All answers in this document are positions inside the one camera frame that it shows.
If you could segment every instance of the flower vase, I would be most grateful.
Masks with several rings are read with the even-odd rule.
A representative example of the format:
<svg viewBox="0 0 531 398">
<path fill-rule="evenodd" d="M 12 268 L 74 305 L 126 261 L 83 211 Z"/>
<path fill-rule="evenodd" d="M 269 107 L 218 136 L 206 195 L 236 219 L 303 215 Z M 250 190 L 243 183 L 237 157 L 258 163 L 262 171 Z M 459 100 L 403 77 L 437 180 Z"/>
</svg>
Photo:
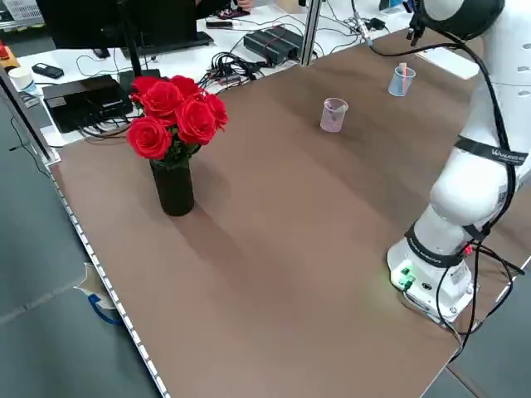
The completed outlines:
<svg viewBox="0 0 531 398">
<path fill-rule="evenodd" d="M 150 160 L 158 199 L 169 216 L 184 216 L 193 209 L 192 177 L 188 159 L 179 163 Z"/>
</svg>

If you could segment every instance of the computer monitor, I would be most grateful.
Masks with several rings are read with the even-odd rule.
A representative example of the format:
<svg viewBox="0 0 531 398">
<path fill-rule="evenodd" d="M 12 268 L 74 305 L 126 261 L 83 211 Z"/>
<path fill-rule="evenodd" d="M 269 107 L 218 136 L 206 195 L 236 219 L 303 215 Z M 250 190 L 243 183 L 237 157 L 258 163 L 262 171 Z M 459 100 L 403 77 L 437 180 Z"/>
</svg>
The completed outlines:
<svg viewBox="0 0 531 398">
<path fill-rule="evenodd" d="M 135 76 L 157 75 L 139 70 L 136 47 L 163 52 L 212 41 L 197 33 L 195 0 L 37 0 L 37 5 L 57 48 L 127 47 L 134 70 L 120 75 L 127 89 Z"/>
</svg>

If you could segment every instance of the clear plastic cup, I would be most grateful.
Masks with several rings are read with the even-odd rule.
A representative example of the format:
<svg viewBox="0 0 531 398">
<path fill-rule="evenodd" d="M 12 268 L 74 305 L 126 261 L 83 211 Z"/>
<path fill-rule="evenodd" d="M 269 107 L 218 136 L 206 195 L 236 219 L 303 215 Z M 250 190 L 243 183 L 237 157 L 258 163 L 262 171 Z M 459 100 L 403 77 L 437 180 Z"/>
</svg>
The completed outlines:
<svg viewBox="0 0 531 398">
<path fill-rule="evenodd" d="M 406 68 L 406 74 L 404 74 L 404 70 L 398 66 L 395 69 L 395 74 L 389 85 L 389 93 L 396 97 L 405 96 L 416 75 L 415 71 L 411 68 Z"/>
<path fill-rule="evenodd" d="M 343 127 L 345 113 L 348 104 L 339 98 L 328 98 L 324 101 L 323 117 L 321 118 L 321 128 L 329 133 L 337 133 Z"/>
</svg>

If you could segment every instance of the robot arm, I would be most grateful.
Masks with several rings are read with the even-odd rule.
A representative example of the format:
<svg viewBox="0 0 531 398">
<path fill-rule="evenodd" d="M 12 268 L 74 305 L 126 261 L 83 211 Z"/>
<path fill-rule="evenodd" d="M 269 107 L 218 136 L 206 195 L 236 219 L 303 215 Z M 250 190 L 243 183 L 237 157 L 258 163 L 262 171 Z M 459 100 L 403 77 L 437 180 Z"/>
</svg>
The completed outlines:
<svg viewBox="0 0 531 398">
<path fill-rule="evenodd" d="M 471 272 L 457 254 L 476 237 L 475 232 L 502 213 L 511 191 L 510 170 L 516 174 L 518 189 L 531 169 L 527 121 L 531 109 L 531 2 L 409 0 L 408 4 L 415 12 L 409 37 L 412 45 L 426 27 L 461 40 L 481 36 L 483 61 L 508 140 L 500 140 L 492 93 L 481 81 L 458 144 L 431 189 L 430 204 L 387 253 L 392 283 L 403 290 L 404 275 L 413 277 L 408 295 L 434 317 L 441 315 L 451 322 L 475 292 Z M 473 143 L 483 153 L 467 150 L 464 143 Z M 513 152 L 504 152 L 502 144 Z M 519 162 L 508 167 L 507 157 L 519 158 Z"/>
</svg>

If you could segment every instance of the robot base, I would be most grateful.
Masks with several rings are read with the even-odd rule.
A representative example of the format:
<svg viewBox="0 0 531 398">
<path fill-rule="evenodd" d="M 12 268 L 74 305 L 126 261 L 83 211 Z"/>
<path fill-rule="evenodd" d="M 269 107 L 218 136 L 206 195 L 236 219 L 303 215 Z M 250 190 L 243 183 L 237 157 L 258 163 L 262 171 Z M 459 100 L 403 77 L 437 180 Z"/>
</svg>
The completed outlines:
<svg viewBox="0 0 531 398">
<path fill-rule="evenodd" d="M 412 301 L 439 319 L 436 307 L 437 286 L 445 270 L 419 259 L 410 249 L 406 239 L 400 240 L 387 252 L 387 264 L 391 270 L 391 283 L 401 291 L 407 278 L 415 279 L 407 291 Z M 472 275 L 465 261 L 450 268 L 439 293 L 439 308 L 446 321 L 452 323 L 472 300 L 474 292 Z"/>
</svg>

